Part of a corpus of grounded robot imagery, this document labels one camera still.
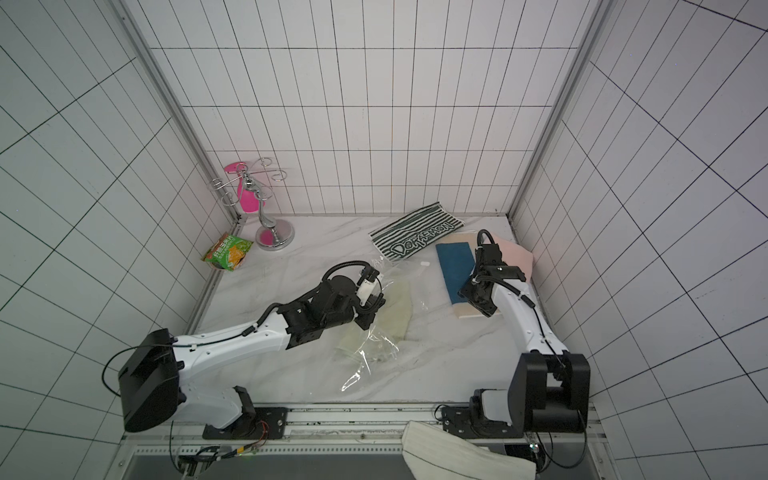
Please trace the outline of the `pink towel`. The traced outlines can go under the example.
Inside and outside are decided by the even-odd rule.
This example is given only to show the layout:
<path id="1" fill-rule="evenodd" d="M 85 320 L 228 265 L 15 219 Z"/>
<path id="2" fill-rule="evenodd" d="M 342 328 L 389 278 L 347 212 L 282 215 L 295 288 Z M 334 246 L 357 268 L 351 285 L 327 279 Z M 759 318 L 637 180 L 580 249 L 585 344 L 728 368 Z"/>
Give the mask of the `pink towel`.
<path id="1" fill-rule="evenodd" d="M 526 282 L 532 278 L 534 256 L 522 246 L 501 238 L 494 238 L 499 246 L 502 260 L 508 265 L 518 267 L 525 275 Z"/>

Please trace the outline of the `pale green towel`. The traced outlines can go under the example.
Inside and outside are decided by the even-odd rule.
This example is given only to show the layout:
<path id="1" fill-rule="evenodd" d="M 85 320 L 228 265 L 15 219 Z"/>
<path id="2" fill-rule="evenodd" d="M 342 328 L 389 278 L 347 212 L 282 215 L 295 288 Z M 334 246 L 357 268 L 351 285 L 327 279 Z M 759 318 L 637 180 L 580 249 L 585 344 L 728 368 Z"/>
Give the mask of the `pale green towel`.
<path id="1" fill-rule="evenodd" d="M 345 329 L 336 349 L 349 358 L 380 362 L 397 357 L 412 318 L 413 301 L 410 282 L 394 280 L 384 288 L 385 305 L 367 331 L 356 324 Z"/>

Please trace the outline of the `clear plastic vacuum bag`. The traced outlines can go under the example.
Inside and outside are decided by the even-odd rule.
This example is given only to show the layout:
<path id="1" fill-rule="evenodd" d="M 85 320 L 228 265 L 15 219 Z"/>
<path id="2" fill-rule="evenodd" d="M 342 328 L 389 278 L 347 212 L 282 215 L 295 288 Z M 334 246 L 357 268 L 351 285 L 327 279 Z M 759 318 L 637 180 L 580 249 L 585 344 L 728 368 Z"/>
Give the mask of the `clear plastic vacuum bag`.
<path id="1" fill-rule="evenodd" d="M 267 353 L 232 369 L 259 402 L 321 402 L 359 397 L 395 369 L 409 347 L 410 324 L 429 312 L 428 289 L 420 284 L 430 264 L 373 260 L 381 276 L 373 295 L 384 296 L 368 328 L 356 322 L 325 330 L 311 342 Z"/>

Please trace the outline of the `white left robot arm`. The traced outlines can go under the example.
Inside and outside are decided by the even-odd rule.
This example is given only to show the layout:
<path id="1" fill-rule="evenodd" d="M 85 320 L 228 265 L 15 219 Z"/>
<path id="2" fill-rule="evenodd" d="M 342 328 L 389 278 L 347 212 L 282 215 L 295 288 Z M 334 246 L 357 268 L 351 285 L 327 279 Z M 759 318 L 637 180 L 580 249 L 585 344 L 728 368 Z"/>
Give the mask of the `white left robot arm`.
<path id="1" fill-rule="evenodd" d="M 270 304 L 256 320 L 222 330 L 174 336 L 163 328 L 124 349 L 115 394 L 123 426 L 139 433 L 167 421 L 202 424 L 206 439 L 257 439 L 272 428 L 246 388 L 210 389 L 204 376 L 260 354 L 315 341 L 328 329 L 354 322 L 370 328 L 385 304 L 379 271 L 363 260 L 329 268 L 319 284 L 287 303 Z"/>

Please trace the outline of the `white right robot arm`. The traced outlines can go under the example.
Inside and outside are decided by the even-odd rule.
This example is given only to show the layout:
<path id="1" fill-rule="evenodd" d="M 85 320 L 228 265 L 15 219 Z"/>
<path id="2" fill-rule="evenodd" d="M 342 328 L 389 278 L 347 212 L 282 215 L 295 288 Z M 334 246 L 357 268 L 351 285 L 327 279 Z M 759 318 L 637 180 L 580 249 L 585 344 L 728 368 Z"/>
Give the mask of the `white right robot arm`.
<path id="1" fill-rule="evenodd" d="M 513 329 L 519 359 L 505 390 L 479 389 L 455 429 L 472 438 L 535 436 L 529 457 L 539 472 L 554 464 L 574 469 L 587 447 L 567 464 L 554 459 L 540 434 L 573 433 L 587 441 L 591 369 L 585 356 L 572 353 L 540 314 L 526 276 L 503 260 L 500 245 L 486 229 L 477 233 L 475 266 L 459 296 L 486 317 L 500 313 Z"/>

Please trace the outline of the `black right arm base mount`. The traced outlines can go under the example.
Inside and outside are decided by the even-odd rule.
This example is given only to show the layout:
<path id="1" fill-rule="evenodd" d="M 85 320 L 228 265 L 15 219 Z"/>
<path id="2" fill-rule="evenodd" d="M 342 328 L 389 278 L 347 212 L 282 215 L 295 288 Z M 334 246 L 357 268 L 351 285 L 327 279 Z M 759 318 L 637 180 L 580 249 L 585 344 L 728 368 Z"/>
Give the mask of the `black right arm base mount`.
<path id="1" fill-rule="evenodd" d="M 438 404 L 433 411 L 444 432 L 464 440 L 517 439 L 524 436 L 513 424 L 508 392 L 477 389 L 467 403 Z"/>

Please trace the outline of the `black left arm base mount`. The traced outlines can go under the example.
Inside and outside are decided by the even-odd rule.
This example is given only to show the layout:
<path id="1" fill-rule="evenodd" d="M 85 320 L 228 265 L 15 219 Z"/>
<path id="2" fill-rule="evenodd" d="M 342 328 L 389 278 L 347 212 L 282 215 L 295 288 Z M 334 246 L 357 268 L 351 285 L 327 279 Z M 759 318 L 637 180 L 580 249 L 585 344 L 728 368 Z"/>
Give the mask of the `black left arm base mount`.
<path id="1" fill-rule="evenodd" d="M 239 415 L 227 426 L 217 428 L 207 424 L 202 437 L 205 440 L 279 440 L 284 436 L 288 409 L 286 407 L 256 407 L 241 386 L 233 388 L 240 406 Z"/>

